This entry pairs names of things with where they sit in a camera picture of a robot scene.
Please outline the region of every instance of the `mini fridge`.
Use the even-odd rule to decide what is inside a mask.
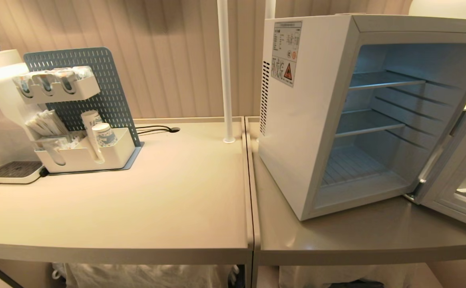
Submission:
[[[265,20],[262,76],[259,154],[299,220],[434,202],[466,138],[466,20]]]

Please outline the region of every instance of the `yellow triangle warning sign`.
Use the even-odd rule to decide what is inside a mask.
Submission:
[[[288,63],[288,67],[286,67],[286,72],[284,77],[286,79],[292,80],[292,70],[290,69],[290,63]]]

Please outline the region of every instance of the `warning sticker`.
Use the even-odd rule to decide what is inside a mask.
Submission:
[[[279,22],[274,25],[270,75],[293,87],[299,56],[302,22]]]

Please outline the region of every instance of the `beige countertop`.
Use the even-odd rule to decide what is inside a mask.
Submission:
[[[253,250],[243,118],[142,120],[129,170],[0,184],[0,258],[115,264],[241,264]]]
[[[254,163],[253,219],[255,235],[261,239],[255,248],[256,263],[356,265],[466,259],[466,224],[403,197],[299,222],[257,154],[258,118],[247,120]]]

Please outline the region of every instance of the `blue pegboard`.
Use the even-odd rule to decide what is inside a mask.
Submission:
[[[23,55],[30,71],[53,68],[90,66],[100,93],[87,100],[47,103],[48,109],[57,114],[70,131],[84,130],[80,114],[87,110],[98,110],[103,120],[113,128],[128,127],[135,146],[140,147],[132,114],[117,74],[112,53],[106,47],[68,49],[34,52]]]

